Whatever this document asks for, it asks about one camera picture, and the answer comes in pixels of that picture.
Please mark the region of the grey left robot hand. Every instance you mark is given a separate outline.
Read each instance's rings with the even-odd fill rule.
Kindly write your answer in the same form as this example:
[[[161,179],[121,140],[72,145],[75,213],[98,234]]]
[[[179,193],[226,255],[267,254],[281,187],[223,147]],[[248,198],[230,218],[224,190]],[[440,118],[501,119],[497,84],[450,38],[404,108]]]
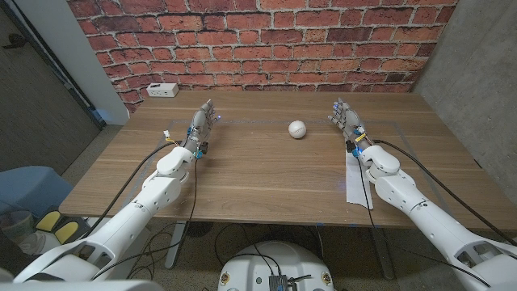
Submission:
[[[206,154],[212,127],[220,119],[221,116],[216,113],[213,101],[209,99],[194,114],[187,129],[187,138],[183,147],[190,150],[196,157],[199,152]]]

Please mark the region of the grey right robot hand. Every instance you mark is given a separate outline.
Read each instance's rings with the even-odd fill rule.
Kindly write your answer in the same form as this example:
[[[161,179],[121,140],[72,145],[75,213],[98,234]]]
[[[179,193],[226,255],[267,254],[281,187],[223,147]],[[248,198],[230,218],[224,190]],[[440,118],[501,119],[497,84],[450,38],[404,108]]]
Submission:
[[[364,123],[347,102],[338,98],[332,108],[333,113],[328,118],[342,131],[348,153],[360,155],[369,146],[375,145],[368,137]]]

